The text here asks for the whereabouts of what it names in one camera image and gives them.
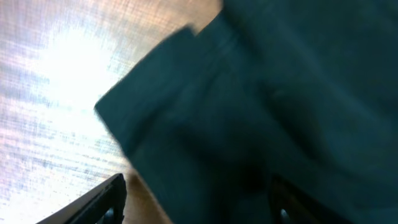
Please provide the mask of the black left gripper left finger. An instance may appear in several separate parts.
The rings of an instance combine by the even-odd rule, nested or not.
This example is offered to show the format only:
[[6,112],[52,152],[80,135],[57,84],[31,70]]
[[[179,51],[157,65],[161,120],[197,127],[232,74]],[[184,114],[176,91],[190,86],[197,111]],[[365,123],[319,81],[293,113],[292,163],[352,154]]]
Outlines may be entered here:
[[37,224],[122,224],[126,197],[126,181],[118,173]]

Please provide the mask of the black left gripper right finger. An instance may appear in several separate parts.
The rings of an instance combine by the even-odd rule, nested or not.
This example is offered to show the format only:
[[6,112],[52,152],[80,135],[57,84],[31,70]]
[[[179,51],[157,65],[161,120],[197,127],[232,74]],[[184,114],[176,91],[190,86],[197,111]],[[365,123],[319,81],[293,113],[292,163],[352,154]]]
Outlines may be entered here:
[[351,224],[277,175],[272,177],[269,204],[276,224]]

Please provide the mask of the black polo shirt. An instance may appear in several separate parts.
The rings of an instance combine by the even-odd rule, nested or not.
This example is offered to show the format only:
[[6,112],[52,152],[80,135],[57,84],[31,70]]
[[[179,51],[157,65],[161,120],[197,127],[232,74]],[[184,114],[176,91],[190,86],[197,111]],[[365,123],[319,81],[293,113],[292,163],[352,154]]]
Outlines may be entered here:
[[273,176],[397,222],[397,1],[225,1],[95,106],[174,223],[274,223]]

